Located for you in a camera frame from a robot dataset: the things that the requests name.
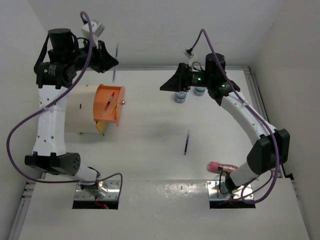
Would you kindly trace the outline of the red gel pen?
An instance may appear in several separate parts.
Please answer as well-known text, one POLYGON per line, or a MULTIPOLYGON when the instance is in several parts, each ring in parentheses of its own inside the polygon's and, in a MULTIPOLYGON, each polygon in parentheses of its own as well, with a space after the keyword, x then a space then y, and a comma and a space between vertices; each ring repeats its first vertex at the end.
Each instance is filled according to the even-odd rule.
POLYGON ((102 114, 101 114, 102 116, 104 116, 104 115, 106 114, 107 109, 108 109, 109 105, 111 104, 114 96, 115 96, 115 92, 112 92, 112 94, 111 94, 111 96, 109 97, 106 105, 105 105, 104 108, 103 108, 103 111, 102 111, 102 114))

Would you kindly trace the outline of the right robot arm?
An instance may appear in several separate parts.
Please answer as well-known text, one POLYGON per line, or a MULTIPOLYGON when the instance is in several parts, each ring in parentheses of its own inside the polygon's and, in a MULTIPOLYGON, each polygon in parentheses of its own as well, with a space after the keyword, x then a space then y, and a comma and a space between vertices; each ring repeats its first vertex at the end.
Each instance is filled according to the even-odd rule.
POLYGON ((167 92, 187 92, 191 87, 204 87, 209 96, 227 111, 247 134, 252 149, 246 162, 226 175, 224 182, 228 193, 276 169, 288 160, 290 134, 277 129, 262 118, 245 100, 240 87, 226 80, 225 57, 209 53, 205 57, 205 69, 192 71, 186 63, 180 63, 174 75, 159 89, 167 92))

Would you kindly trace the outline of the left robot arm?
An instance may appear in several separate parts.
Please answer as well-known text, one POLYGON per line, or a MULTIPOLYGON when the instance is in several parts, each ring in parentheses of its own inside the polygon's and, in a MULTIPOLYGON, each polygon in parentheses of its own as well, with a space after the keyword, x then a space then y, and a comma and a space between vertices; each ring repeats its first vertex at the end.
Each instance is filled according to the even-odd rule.
POLYGON ((65 117, 68 94, 77 72, 87 68, 104 73, 118 65, 102 40, 90 42, 84 37, 83 47, 68 28, 48 31, 39 57, 33 67, 39 95, 38 127, 35 145, 24 163, 52 175, 65 175, 71 180, 92 185, 97 171, 81 160, 76 152, 67 152, 65 117))

